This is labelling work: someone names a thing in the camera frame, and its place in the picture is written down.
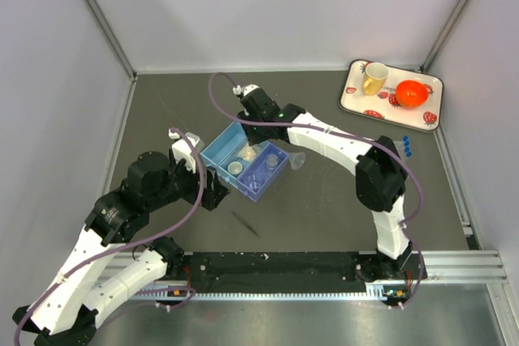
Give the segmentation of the thin dark metal tweezers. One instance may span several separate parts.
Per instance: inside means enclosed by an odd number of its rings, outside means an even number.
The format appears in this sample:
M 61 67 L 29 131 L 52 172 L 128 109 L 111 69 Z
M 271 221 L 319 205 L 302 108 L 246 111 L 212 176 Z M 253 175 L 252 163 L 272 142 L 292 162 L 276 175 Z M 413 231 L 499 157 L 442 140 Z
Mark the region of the thin dark metal tweezers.
M 231 215 L 240 223 L 242 224 L 248 231 L 250 231 L 252 234 L 254 234 L 257 237 L 260 237 L 258 232 L 254 229 L 254 227 L 242 216 L 240 216 L 236 211 L 232 211 Z

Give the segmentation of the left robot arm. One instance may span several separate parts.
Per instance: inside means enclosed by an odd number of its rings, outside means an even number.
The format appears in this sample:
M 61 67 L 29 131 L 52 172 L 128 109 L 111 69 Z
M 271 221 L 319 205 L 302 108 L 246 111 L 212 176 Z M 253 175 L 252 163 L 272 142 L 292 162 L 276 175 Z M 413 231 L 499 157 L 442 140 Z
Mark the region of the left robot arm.
M 148 224 L 151 213 L 180 199 L 211 211 L 228 194 L 212 169 L 202 173 L 198 165 L 172 154 L 141 154 L 121 185 L 95 202 L 52 284 L 38 301 L 13 313 L 15 335 L 34 333 L 37 345 L 88 344 L 114 311 L 143 287 L 183 271 L 183 250 L 163 233 L 145 241 L 146 250 L 130 266 L 99 283 L 117 251 Z

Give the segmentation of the clear plastic funnel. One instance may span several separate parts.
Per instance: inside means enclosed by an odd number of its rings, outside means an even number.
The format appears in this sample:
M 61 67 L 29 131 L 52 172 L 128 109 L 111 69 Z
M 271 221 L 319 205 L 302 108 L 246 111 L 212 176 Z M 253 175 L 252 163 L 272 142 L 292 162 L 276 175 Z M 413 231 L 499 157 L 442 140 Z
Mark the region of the clear plastic funnel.
M 306 154 L 304 152 L 291 152 L 288 154 L 288 161 L 292 170 L 298 170 L 303 167 L 306 161 Z

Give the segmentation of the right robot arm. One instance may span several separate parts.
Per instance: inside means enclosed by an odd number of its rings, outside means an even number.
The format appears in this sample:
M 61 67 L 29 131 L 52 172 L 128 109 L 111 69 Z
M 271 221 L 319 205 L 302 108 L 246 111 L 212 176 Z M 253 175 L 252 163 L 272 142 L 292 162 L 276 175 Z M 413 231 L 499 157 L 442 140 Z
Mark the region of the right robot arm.
M 377 234 L 374 259 L 357 258 L 359 279 L 375 281 L 397 278 L 407 269 L 412 244 L 401 222 L 407 173 L 387 152 L 318 120 L 305 109 L 288 104 L 281 108 L 256 85 L 234 87 L 243 106 L 238 118 L 250 144 L 282 140 L 324 156 L 354 175 L 359 202 L 373 215 Z

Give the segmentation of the small white plastic cup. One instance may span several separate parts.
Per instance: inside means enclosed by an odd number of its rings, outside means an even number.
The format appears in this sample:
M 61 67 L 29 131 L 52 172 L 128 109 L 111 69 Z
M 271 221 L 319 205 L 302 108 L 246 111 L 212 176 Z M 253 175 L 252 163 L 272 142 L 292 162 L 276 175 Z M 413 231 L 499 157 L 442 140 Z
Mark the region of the small white plastic cup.
M 243 171 L 243 165 L 238 160 L 235 160 L 229 163 L 227 170 L 233 176 L 239 176 L 240 173 Z

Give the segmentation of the clear test tube rack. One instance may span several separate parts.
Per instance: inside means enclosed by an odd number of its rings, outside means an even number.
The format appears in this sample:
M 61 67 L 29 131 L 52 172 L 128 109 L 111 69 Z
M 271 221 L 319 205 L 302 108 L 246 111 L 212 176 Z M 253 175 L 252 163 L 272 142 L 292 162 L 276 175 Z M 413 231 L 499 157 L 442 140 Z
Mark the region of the clear test tube rack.
M 409 158 L 407 158 L 405 156 L 405 145 L 404 145 L 404 141 L 395 141 L 394 142 L 394 145 L 395 145 L 395 148 L 397 150 L 397 154 L 398 156 L 400 157 L 401 160 L 408 160 Z

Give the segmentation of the clear glass beaker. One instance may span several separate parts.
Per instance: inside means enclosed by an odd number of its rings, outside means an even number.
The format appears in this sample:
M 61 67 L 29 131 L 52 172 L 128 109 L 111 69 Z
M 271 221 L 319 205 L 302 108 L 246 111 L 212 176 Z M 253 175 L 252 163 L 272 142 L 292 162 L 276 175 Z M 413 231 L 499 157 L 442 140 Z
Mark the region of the clear glass beaker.
M 248 173 L 243 178 L 243 183 L 252 194 L 258 194 L 265 182 L 264 175 L 261 173 Z

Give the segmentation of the blue three-drawer organizer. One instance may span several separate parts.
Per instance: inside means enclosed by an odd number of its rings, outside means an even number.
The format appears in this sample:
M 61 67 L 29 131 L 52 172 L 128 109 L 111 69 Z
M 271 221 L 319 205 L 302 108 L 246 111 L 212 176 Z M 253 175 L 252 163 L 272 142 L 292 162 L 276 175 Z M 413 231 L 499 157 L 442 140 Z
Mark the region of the blue three-drawer organizer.
M 231 124 L 201 152 L 201 157 L 206 166 L 214 168 L 218 172 L 220 178 L 239 190 L 250 200 L 257 202 L 284 170 L 288 163 L 288 153 L 273 143 L 264 141 L 252 146 L 258 154 L 252 162 L 247 162 L 238 158 L 238 152 L 247 144 L 250 146 L 241 124 L 231 122 Z M 268 174 L 265 170 L 264 162 L 265 157 L 271 153 L 278 156 L 279 165 L 272 174 Z M 229 163 L 235 160 L 238 160 L 243 165 L 243 171 L 239 176 L 233 176 L 227 170 Z M 252 194 L 243 183 L 243 178 L 248 173 L 261 173 L 264 175 L 265 182 L 258 194 Z

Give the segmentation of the bag of cotton balls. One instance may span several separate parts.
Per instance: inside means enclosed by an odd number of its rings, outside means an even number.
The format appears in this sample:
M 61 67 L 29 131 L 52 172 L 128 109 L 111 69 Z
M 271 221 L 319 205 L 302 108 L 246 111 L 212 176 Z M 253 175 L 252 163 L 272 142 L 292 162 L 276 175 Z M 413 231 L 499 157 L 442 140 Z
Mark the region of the bag of cotton balls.
M 238 158 L 247 162 L 252 162 L 256 158 L 257 154 L 258 152 L 252 146 L 247 144 L 238 152 Z

